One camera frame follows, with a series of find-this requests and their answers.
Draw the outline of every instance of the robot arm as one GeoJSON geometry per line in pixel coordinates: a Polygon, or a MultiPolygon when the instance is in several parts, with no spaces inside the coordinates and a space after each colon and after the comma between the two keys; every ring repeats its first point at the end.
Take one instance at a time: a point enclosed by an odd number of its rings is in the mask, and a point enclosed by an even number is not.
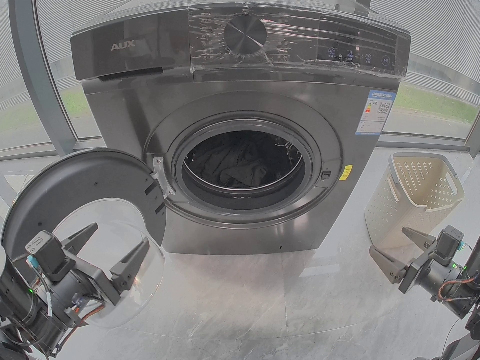
{"type": "Polygon", "coordinates": [[[117,305],[121,293],[132,287],[150,246],[148,238],[110,269],[109,279],[100,268],[76,256],[97,228],[93,223],[62,242],[47,231],[40,231],[25,246],[27,253],[14,259],[26,258],[37,274],[31,285],[0,246],[3,349],[23,352],[19,349],[35,346],[46,357],[56,357],[89,316],[101,311],[107,303],[117,305]],[[90,301],[98,306],[84,313],[90,301]]]}
{"type": "Polygon", "coordinates": [[[404,264],[373,245],[370,256],[392,284],[399,284],[402,293],[420,285],[431,295],[431,301],[443,303],[460,319],[475,306],[465,326],[469,334],[450,343],[435,360],[480,359],[480,237],[465,266],[459,266],[453,257],[465,246],[464,234],[451,225],[438,238],[408,227],[402,232],[423,250],[420,256],[404,264]]]}

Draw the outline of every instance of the basket handle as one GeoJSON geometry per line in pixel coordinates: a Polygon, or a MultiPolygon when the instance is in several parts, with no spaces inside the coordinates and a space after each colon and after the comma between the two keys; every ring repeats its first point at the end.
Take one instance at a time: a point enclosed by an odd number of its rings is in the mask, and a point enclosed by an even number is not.
{"type": "Polygon", "coordinates": [[[455,185],[455,182],[453,181],[453,177],[452,175],[450,175],[450,172],[447,172],[445,176],[448,184],[450,185],[450,188],[452,188],[453,194],[454,195],[458,194],[459,190],[457,189],[457,186],[455,185]]]}
{"type": "Polygon", "coordinates": [[[387,182],[388,182],[388,186],[390,187],[390,191],[392,191],[393,198],[398,203],[400,200],[399,200],[399,196],[397,195],[397,190],[395,189],[395,186],[392,183],[392,176],[391,175],[387,176],[387,182]]]}

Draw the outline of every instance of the grass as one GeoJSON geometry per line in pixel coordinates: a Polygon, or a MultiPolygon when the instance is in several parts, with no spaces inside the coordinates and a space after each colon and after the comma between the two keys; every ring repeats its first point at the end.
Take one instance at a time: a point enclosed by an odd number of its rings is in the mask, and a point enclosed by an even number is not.
{"type": "MultiPolygon", "coordinates": [[[[60,92],[69,117],[81,117],[90,113],[82,87],[76,86],[60,92]]],[[[0,131],[25,128],[40,124],[40,119],[32,103],[27,101],[0,111],[0,131]]]]}
{"type": "Polygon", "coordinates": [[[393,108],[426,112],[443,119],[472,124],[478,107],[443,94],[424,91],[408,84],[401,84],[393,108]]]}
{"type": "MultiPolygon", "coordinates": [[[[89,114],[90,109],[81,86],[63,90],[60,95],[69,117],[82,117],[89,114]]],[[[474,105],[408,84],[400,85],[393,107],[425,112],[443,119],[470,124],[475,121],[478,111],[474,105]]],[[[39,122],[39,117],[30,102],[19,103],[0,111],[0,131],[23,128],[39,122]]]]}

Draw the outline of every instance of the orange wire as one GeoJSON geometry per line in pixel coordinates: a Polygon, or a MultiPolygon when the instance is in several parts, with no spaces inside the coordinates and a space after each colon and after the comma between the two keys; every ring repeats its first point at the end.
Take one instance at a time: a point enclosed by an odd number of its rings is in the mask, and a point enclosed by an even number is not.
{"type": "Polygon", "coordinates": [[[446,287],[447,285],[449,284],[467,284],[467,283],[471,283],[473,280],[475,280],[477,277],[471,277],[470,279],[465,279],[465,280],[449,280],[449,281],[445,281],[441,287],[438,289],[438,298],[440,300],[443,300],[445,302],[452,302],[455,300],[454,297],[449,297],[449,298],[444,298],[442,296],[442,290],[444,289],[444,287],[446,287]]]}
{"type": "MultiPolygon", "coordinates": [[[[95,315],[96,313],[100,312],[104,308],[105,308],[105,304],[99,305],[94,310],[88,312],[85,316],[83,316],[81,318],[81,322],[84,323],[90,316],[95,315]]],[[[62,342],[58,345],[60,347],[60,349],[65,345],[66,341],[70,338],[70,336],[74,334],[74,332],[76,331],[77,328],[78,328],[78,325],[75,328],[73,328],[68,333],[68,335],[65,336],[65,338],[62,340],[62,342]]]]}

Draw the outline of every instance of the aux logo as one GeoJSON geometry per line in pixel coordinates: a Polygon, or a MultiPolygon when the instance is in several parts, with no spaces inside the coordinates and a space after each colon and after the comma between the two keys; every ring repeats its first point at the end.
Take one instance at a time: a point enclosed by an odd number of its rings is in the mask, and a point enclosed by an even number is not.
{"type": "Polygon", "coordinates": [[[112,49],[110,51],[123,50],[124,48],[135,47],[134,41],[135,40],[127,40],[123,43],[114,44],[112,45],[112,49]]]}

